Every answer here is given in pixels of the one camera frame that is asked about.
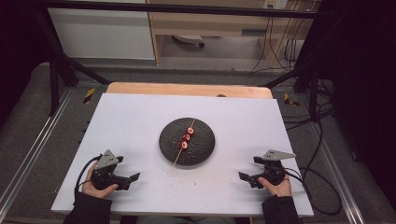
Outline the white cabinet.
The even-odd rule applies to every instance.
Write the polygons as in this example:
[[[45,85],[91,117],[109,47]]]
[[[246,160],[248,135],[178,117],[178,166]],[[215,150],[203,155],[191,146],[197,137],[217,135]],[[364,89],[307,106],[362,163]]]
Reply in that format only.
[[[155,58],[143,12],[50,8],[64,52],[73,58]]]

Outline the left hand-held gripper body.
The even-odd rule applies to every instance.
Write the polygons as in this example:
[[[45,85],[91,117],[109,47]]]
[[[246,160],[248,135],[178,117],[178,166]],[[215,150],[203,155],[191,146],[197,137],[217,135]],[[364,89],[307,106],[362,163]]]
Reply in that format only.
[[[118,185],[117,190],[130,187],[129,177],[114,174],[117,164],[117,157],[109,149],[100,157],[92,172],[92,184],[96,189],[106,189],[113,184]]]

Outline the black metal frame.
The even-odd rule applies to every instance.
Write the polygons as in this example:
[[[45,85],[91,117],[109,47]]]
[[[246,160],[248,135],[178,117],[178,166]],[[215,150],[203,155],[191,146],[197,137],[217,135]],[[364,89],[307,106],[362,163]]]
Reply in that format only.
[[[248,17],[271,17],[271,18],[298,18],[298,19],[322,19],[331,16],[328,12],[318,11],[295,11],[283,9],[254,9],[246,7],[210,7],[210,6],[188,6],[188,5],[164,5],[164,4],[139,4],[139,3],[118,3],[118,2],[94,2],[94,1],[70,1],[70,0],[33,0],[30,9],[38,27],[44,34],[49,52],[52,55],[50,64],[50,84],[52,94],[51,112],[58,106],[58,70],[59,74],[67,86],[76,86],[78,79],[72,70],[76,68],[88,77],[93,78],[101,84],[111,83],[104,77],[100,77],[82,64],[71,59],[62,49],[61,43],[54,30],[50,28],[49,22],[44,18],[43,12],[47,8],[67,8],[67,9],[88,9],[107,11],[136,11],[155,13],[175,13],[175,14],[207,14],[207,15],[227,15],[227,16],[248,16]]]

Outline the wooden table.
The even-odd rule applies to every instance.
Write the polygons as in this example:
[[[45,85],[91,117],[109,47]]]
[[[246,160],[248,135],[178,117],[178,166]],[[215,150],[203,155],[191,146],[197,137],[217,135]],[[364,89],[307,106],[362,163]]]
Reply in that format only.
[[[272,99],[268,88],[239,85],[196,85],[171,83],[113,82],[108,85],[107,93],[188,95],[237,98]]]

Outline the white device with black wheel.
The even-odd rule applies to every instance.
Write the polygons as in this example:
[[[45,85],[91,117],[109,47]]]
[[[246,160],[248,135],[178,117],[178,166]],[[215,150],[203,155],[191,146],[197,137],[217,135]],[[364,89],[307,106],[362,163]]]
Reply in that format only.
[[[196,44],[200,48],[205,46],[203,39],[199,35],[174,35],[174,38],[184,43]]]

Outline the thin bamboo skewer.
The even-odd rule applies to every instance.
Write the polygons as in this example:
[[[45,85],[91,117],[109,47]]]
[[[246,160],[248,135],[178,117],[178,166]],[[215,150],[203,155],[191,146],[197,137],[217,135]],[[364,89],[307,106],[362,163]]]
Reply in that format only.
[[[192,120],[190,127],[193,128],[194,122],[195,122],[195,119]],[[181,152],[182,152],[183,150],[185,150],[185,149],[180,148],[180,144],[179,144],[179,151],[178,151],[177,157],[176,157],[176,159],[175,159],[175,161],[174,161],[174,163],[173,163],[173,165],[172,165],[172,169],[175,168],[175,166],[176,166],[176,164],[177,164],[177,161],[178,161],[178,159],[179,159],[179,157],[180,157],[180,154],[181,154]]]

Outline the light wooden shelf unit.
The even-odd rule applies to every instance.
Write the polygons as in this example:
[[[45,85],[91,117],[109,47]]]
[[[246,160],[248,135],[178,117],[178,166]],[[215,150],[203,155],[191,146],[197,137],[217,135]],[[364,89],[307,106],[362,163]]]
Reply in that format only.
[[[210,7],[263,8],[264,0],[146,0],[149,4],[191,5]],[[286,10],[313,11],[320,0],[288,0]],[[248,16],[203,14],[148,14],[152,34],[200,35],[200,36],[249,36],[257,37],[267,65],[280,65],[281,50],[289,40],[303,40],[312,24],[309,19],[260,18]]]

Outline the person's right hand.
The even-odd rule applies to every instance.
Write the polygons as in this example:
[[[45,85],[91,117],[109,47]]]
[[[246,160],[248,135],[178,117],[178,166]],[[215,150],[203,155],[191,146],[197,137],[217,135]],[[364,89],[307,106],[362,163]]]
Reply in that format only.
[[[258,181],[270,192],[272,196],[288,197],[291,195],[290,178],[286,175],[280,184],[273,185],[264,177],[259,177]]]

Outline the yellow black tape strip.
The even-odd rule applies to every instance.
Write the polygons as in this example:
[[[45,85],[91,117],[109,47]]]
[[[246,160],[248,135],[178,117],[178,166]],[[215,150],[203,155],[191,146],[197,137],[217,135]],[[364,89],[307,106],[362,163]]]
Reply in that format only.
[[[90,89],[87,91],[87,93],[86,93],[86,95],[85,95],[85,97],[84,97],[84,100],[83,100],[83,104],[88,104],[88,103],[90,102],[90,100],[91,100],[91,98],[92,98],[94,92],[95,92],[95,88],[90,88]]]
[[[298,102],[293,102],[287,93],[284,93],[284,103],[286,105],[300,106]]]

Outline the aluminium floor rail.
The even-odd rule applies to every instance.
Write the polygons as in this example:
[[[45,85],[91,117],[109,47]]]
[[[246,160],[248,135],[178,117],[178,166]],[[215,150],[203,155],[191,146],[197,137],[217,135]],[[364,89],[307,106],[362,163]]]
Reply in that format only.
[[[66,91],[62,94],[59,107],[55,110],[54,114],[52,116],[49,116],[49,118],[46,120],[44,127],[41,129],[38,137],[35,139],[34,143],[30,147],[19,169],[11,179],[5,192],[0,197],[0,219],[6,216],[9,208],[13,204],[15,198],[17,197],[19,191],[21,190],[21,187],[25,179],[32,170],[35,161],[39,157],[53,129],[55,128],[61,115],[63,114],[70,100],[70,96],[73,92],[74,92],[74,88],[67,88]]]
[[[313,135],[319,141],[319,152],[321,154],[321,158],[323,159],[334,186],[340,194],[342,205],[349,223],[364,224],[364,218],[361,214],[361,210],[357,206],[351,190],[349,189],[341,169],[338,167],[324,136],[321,135],[319,126],[316,123],[313,123],[310,125],[310,128]]]

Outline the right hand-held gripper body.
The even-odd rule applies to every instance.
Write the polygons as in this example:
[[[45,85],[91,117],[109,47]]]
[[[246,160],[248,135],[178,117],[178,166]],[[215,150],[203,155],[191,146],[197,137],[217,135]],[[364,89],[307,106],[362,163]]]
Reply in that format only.
[[[261,158],[264,159],[264,164],[262,164],[264,171],[249,177],[248,183],[251,187],[262,186],[258,181],[259,177],[264,177],[273,185],[280,184],[286,175],[281,161],[295,158],[295,155],[270,149]]]

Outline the round black textured plate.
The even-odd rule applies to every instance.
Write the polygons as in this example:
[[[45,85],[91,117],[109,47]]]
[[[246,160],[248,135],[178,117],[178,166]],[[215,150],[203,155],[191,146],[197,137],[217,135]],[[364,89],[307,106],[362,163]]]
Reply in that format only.
[[[193,118],[175,119],[168,123],[159,137],[161,153],[170,162],[174,163],[179,151],[179,144],[186,129],[190,127]],[[188,147],[183,150],[177,161],[180,166],[194,166],[206,161],[212,154],[216,144],[215,134],[203,121],[195,119],[194,134]]]

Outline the white wall socket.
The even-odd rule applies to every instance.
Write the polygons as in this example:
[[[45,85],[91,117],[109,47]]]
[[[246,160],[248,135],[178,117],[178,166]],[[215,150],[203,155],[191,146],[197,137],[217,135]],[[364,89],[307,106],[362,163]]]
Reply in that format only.
[[[288,0],[264,0],[263,8],[267,9],[285,9]]]

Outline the person's left hand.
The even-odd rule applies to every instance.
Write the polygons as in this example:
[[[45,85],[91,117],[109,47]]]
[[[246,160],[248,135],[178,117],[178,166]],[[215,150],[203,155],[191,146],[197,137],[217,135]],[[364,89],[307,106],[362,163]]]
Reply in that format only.
[[[96,197],[96,198],[106,198],[110,193],[114,192],[117,188],[118,185],[117,184],[113,184],[109,187],[107,187],[106,189],[96,189],[92,182],[91,182],[91,177],[92,177],[92,172],[94,170],[96,163],[94,163],[92,165],[92,167],[89,169],[86,179],[84,181],[84,183],[82,184],[82,192],[90,195],[92,197]]]

